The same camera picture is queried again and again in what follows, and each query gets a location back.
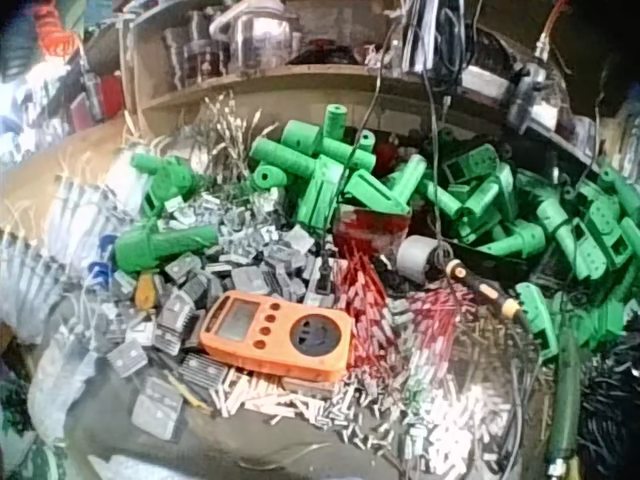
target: red wire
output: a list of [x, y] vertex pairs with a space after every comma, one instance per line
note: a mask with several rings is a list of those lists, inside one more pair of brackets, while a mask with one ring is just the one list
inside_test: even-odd
[[547, 19], [547, 23], [544, 26], [543, 34], [546, 34], [547, 37], [551, 35], [551, 30], [553, 30], [553, 26], [558, 20], [560, 14], [567, 8], [569, 5], [569, 0], [558, 0], [556, 4], [553, 6], [551, 13], [549, 14], [549, 18]]
[[69, 57], [79, 46], [78, 36], [64, 29], [55, 4], [56, 0], [45, 0], [33, 6], [38, 41], [45, 55]]

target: multimeter display screen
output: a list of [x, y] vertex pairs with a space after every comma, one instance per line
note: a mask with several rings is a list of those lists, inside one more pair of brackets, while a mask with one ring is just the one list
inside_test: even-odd
[[234, 299], [229, 311], [222, 319], [216, 335], [226, 340], [242, 342], [247, 336], [258, 308], [260, 308], [260, 304], [257, 302]]

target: white plastic part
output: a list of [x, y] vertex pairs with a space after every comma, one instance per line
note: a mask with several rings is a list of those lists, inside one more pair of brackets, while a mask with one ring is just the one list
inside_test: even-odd
[[428, 270], [429, 255], [438, 245], [433, 238], [412, 235], [402, 242], [398, 249], [396, 268], [398, 273], [416, 283], [426, 282], [425, 272]]

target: black plastic item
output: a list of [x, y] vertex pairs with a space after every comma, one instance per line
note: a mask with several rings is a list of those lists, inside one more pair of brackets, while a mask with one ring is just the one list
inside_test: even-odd
[[312, 40], [309, 48], [297, 57], [289, 60], [287, 65], [359, 65], [351, 47], [336, 45], [333, 40]]
[[341, 338], [337, 325], [323, 315], [304, 316], [291, 329], [293, 347], [309, 357], [322, 357], [333, 352]]

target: orange multimeter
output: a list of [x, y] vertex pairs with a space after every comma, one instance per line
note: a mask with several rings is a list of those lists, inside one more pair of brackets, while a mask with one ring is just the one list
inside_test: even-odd
[[333, 382], [346, 372], [352, 322], [340, 310], [232, 290], [207, 314], [200, 342], [230, 365]]

